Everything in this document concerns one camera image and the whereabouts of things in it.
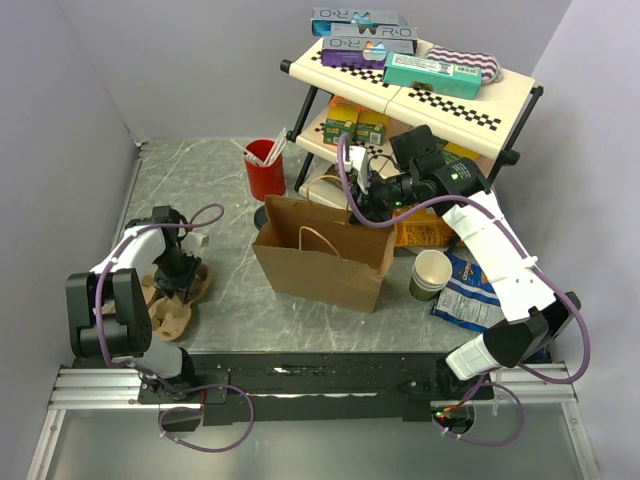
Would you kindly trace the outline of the brown paper bag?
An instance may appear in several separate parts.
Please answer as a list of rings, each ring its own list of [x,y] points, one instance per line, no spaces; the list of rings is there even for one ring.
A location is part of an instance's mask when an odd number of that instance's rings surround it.
[[[350,213],[268,195],[267,223],[252,244],[278,293],[371,313],[394,259],[393,228],[349,223]]]

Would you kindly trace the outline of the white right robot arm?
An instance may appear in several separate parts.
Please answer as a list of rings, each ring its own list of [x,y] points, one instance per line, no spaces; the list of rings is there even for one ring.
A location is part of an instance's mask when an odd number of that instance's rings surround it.
[[[337,144],[337,169],[354,223],[392,227],[401,217],[431,208],[457,234],[492,286],[504,318],[475,339],[452,350],[437,373],[438,390],[459,398],[472,378],[490,370],[519,366],[576,321],[583,358],[569,382],[590,362],[590,339],[572,292],[563,292],[538,267],[508,224],[491,184],[469,158],[448,161],[431,129],[415,127],[390,140],[398,174],[383,178],[370,168],[348,135]]]

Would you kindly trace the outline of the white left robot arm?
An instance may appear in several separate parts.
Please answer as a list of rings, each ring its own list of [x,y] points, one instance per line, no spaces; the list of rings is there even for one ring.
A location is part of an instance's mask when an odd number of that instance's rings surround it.
[[[65,284],[70,344],[78,358],[102,358],[112,367],[131,366],[162,379],[177,402],[191,399],[198,378],[185,368],[185,354],[153,335],[141,278],[156,266],[156,284],[171,299],[184,300],[202,260],[181,247],[186,218],[170,206],[127,224],[124,238],[100,264],[75,273]]]

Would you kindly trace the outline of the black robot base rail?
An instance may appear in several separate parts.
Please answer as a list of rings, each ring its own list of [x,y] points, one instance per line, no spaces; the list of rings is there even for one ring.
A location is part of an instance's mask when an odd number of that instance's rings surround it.
[[[243,421],[399,418],[464,435],[472,401],[515,397],[488,378],[458,380],[441,353],[197,353],[167,385],[144,374],[135,403],[170,433]]]

